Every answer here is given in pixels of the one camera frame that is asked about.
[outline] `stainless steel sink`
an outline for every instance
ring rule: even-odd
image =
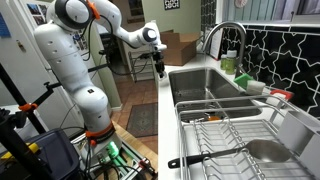
[[[215,98],[230,98],[245,96],[237,87],[232,85],[215,69],[211,68],[196,68],[192,70],[173,71],[169,73],[172,96],[174,104],[181,101],[206,100]],[[229,108],[254,106],[250,100],[237,100],[228,102],[219,102],[211,104],[185,105],[178,108],[178,111],[195,110],[204,108]],[[219,118],[237,118],[244,116],[254,116],[260,114],[260,110],[248,111],[228,111],[223,114],[192,114],[181,117],[183,121],[207,118],[208,116],[218,116]]]

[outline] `cardboard box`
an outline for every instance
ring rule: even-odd
[[[161,42],[168,49],[163,51],[163,62],[165,65],[183,66],[197,54],[196,42],[199,33],[180,34],[174,32],[160,33]]]

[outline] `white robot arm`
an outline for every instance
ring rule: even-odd
[[[121,28],[121,13],[108,0],[55,0],[47,11],[48,23],[35,29],[34,37],[42,54],[80,108],[87,137],[97,144],[93,153],[105,154],[105,145],[99,147],[99,144],[112,139],[115,131],[107,113],[108,98],[91,82],[70,36],[70,33],[87,27],[93,19],[134,48],[149,45],[160,77],[165,73],[161,50],[166,49],[166,45],[161,43],[155,22],[149,22],[134,32]]]

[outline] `dish rack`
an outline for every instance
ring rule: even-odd
[[[267,139],[283,144],[277,138],[278,127],[276,119],[283,118],[285,113],[280,110],[284,103],[293,111],[299,111],[291,104],[282,100],[277,107],[261,103],[256,106],[231,107],[216,109],[187,110],[179,112],[180,106],[190,104],[210,104],[222,101],[236,100],[261,100],[270,96],[247,96],[224,99],[210,99],[198,101],[184,101],[175,106],[180,141],[180,164],[186,164],[185,157],[202,153],[217,152],[244,146],[253,139]],[[181,116],[195,113],[223,113],[233,110],[267,110],[270,117],[255,116],[230,119],[226,116],[223,120],[204,121],[203,118],[195,119],[191,123],[181,121]],[[292,158],[283,163],[263,162],[253,158],[247,149],[233,155],[204,158],[201,163],[180,167],[181,179],[316,179],[307,168],[298,160],[297,154],[292,152]]]

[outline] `faucet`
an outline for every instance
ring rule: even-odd
[[[246,44],[246,30],[244,27],[238,23],[238,22],[231,22],[231,21],[225,21],[222,22],[218,25],[216,25],[208,34],[207,38],[204,40],[203,46],[202,46],[202,51],[206,52],[209,50],[209,45],[210,45],[210,40],[212,39],[212,36],[221,28],[224,27],[234,27],[240,32],[240,41],[241,41],[241,46],[240,46],[240,52],[239,52],[239,62],[237,63],[236,67],[236,76],[238,77],[241,74],[246,73],[245,70],[243,69],[242,61],[243,61],[243,55],[244,55],[244,49],[245,49],[245,44]]]

